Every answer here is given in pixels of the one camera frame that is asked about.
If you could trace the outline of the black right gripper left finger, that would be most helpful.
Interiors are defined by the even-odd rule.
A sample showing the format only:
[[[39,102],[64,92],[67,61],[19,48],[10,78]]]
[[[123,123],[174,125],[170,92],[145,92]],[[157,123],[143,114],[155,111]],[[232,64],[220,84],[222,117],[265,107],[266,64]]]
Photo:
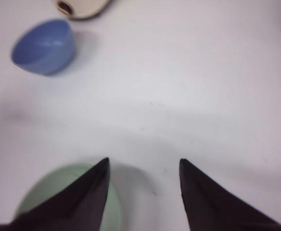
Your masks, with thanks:
[[[110,182],[104,158],[56,195],[21,214],[0,231],[98,231]]]

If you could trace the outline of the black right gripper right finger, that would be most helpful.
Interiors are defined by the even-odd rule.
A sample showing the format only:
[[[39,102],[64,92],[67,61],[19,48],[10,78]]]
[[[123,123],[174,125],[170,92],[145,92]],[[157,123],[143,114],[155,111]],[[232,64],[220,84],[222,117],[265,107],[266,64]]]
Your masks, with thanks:
[[[236,197],[187,159],[179,162],[181,195],[192,231],[281,231],[281,224]]]

